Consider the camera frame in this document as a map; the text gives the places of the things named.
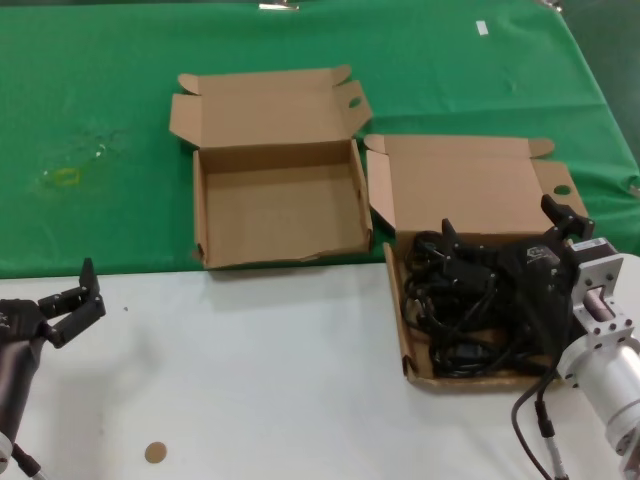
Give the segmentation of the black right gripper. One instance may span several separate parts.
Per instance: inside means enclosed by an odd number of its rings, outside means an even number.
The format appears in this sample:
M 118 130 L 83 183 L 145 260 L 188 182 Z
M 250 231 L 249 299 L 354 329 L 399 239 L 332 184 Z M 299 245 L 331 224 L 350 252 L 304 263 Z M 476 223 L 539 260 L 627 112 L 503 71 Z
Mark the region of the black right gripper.
M 543 235 L 501 234 L 497 250 L 465 243 L 443 219 L 442 273 L 469 287 L 494 287 L 498 269 L 510 290 L 512 323 L 524 329 L 543 354 L 559 358 L 571 332 L 572 274 L 557 242 L 571 236 L 591 239 L 594 222 L 549 194 L 542 196 L 541 209 L 552 222 L 549 230 Z

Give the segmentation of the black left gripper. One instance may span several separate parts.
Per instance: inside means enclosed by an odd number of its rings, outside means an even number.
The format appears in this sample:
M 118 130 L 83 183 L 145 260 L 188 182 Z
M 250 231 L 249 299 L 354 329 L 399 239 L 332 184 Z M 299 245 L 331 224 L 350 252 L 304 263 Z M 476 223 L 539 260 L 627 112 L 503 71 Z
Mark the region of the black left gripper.
M 64 347 L 106 315 L 91 258 L 84 259 L 77 287 L 42 298 L 38 305 L 32 300 L 3 299 L 0 311 L 2 345 L 39 338 L 43 315 L 48 320 L 62 316 L 47 326 L 47 340 L 55 348 Z

